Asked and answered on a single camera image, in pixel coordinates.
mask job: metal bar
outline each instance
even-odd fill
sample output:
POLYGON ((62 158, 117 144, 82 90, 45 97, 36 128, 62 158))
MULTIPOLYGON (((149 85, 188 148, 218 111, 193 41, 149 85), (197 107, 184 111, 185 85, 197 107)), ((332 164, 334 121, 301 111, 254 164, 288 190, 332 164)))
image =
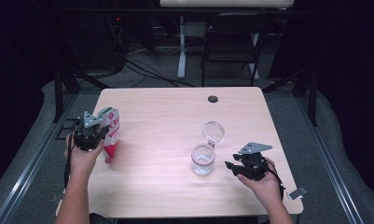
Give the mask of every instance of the metal bar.
POLYGON ((23 199, 24 194, 32 184, 35 175, 38 173, 42 162, 48 154, 48 146, 51 143, 53 136, 55 136, 57 131, 62 127, 62 122, 64 121, 65 116, 70 111, 71 105, 76 101, 76 98, 77 96, 74 94, 67 98, 64 104, 64 113, 61 117, 60 122, 52 124, 47 135, 44 138, 40 149, 36 151, 36 153, 30 159, 29 163, 24 168, 23 173, 19 177, 17 183, 9 193, 6 201, 0 209, 0 223, 9 223, 12 219, 19 204, 21 203, 21 200, 23 199))
POLYGON ((294 73, 293 75, 289 76, 289 77, 283 77, 282 79, 280 79, 279 81, 269 85, 268 87, 266 87, 265 89, 263 89, 262 91, 265 92, 265 93, 268 93, 268 92, 271 92, 271 91, 275 91, 277 90, 279 87, 283 86, 283 84, 293 80, 294 78, 296 77, 299 77, 301 75, 304 75, 305 73, 307 73, 309 71, 309 69, 307 68, 303 68, 299 71, 297 71, 296 73, 294 73))
POLYGON ((81 78, 84 78, 85 80, 87 80, 90 84, 93 84, 94 86, 104 90, 104 89, 107 89, 107 88, 110 88, 109 86, 107 86, 106 84, 104 84, 103 82, 97 80, 96 78, 94 77, 91 77, 90 75, 82 72, 81 70, 79 69, 76 69, 76 68, 73 68, 73 67, 69 67, 70 71, 74 72, 78 77, 81 77, 81 78))
POLYGON ((56 105, 56 114, 53 122, 56 123, 59 118, 62 116, 63 112, 63 104, 62 104, 62 76, 60 74, 59 69, 56 71, 56 75, 54 78, 55 84, 55 105, 56 105))
POLYGON ((180 17, 180 61, 178 63, 178 78, 186 77, 186 37, 185 37, 185 23, 184 17, 180 17))
POLYGON ((339 201, 343 206, 344 212, 349 219, 350 223, 364 223, 363 219, 361 218, 355 204, 353 202, 353 198, 344 183, 341 175, 338 171, 336 164, 334 163, 331 153, 329 152, 328 148, 326 147, 326 143, 318 130, 318 127, 314 126, 311 122, 310 116, 307 111, 307 105, 302 98, 297 98, 297 103, 299 109, 302 111, 303 118, 305 119, 306 123, 308 123, 312 134, 317 142, 319 147, 318 153, 321 157, 321 160, 326 168, 328 173, 329 179, 332 182, 332 185, 338 194, 339 201))
POLYGON ((332 15, 330 11, 307 10, 279 10, 268 7, 155 7, 155 8, 65 8, 65 7, 37 7, 35 11, 47 13, 90 13, 90 14, 122 14, 122 15, 151 15, 151 16, 200 16, 214 15, 221 12, 248 12, 265 14, 272 17, 283 18, 327 18, 332 15))
POLYGON ((317 105, 317 71, 312 71, 312 82, 309 93, 309 118, 314 126, 317 126, 317 120, 315 118, 315 109, 317 105))

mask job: white table leg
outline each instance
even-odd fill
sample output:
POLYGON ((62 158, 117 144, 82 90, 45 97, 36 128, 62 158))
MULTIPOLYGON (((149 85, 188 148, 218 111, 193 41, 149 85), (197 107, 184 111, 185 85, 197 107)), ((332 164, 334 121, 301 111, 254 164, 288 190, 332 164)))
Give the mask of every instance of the white table leg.
POLYGON ((184 17, 180 17, 180 62, 178 63, 178 78, 186 77, 186 40, 184 33, 184 17))
MULTIPOLYGON (((257 40, 258 40, 258 34, 252 34, 252 37, 253 37, 253 43, 254 45, 256 44, 257 40)), ((253 75, 253 71, 254 71, 254 67, 256 65, 254 63, 249 63, 248 64, 248 67, 250 68, 250 74, 253 75)), ((258 73, 258 70, 256 70, 256 75, 254 76, 254 81, 258 81, 259 80, 259 73, 258 73)))

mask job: clear glass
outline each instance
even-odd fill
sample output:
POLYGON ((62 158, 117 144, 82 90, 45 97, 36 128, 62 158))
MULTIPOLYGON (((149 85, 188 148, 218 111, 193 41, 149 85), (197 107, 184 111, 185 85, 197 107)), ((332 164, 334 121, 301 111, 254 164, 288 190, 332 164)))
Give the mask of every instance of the clear glass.
POLYGON ((197 175, 208 175, 213 170, 214 149, 209 145, 200 145, 192 150, 192 170, 197 175))
POLYGON ((207 139, 208 144, 215 147, 215 144, 224 141, 225 130, 221 124, 216 121, 210 121, 203 125, 201 128, 203 136, 207 139))

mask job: wooden table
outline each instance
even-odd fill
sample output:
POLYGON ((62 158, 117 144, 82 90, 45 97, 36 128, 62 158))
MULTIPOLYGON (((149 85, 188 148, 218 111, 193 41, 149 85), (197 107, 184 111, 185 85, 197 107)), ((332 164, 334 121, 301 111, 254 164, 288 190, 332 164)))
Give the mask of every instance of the wooden table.
MULTIPOLYGON (((227 169, 232 154, 252 141, 271 145, 265 157, 276 163, 286 192, 296 189, 282 145, 259 88, 108 89, 95 108, 119 109, 116 157, 100 155, 90 177, 90 211, 105 217, 228 217, 265 215, 253 191, 227 169), (218 97, 210 103, 208 97, 218 97), (191 150, 207 141, 201 127, 217 121, 225 140, 215 145, 214 170, 195 175, 191 150)), ((284 196, 290 214, 300 199, 284 196)))

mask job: white and red carton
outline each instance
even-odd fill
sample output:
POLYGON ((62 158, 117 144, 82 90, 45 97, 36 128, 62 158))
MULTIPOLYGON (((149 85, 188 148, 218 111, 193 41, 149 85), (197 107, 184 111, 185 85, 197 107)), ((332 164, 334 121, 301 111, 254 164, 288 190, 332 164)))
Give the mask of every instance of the white and red carton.
POLYGON ((101 129, 107 125, 110 126, 104 139, 105 162, 110 163, 115 157, 119 139, 119 112, 113 107, 107 107, 102 109, 97 117, 102 119, 102 123, 100 124, 101 129))

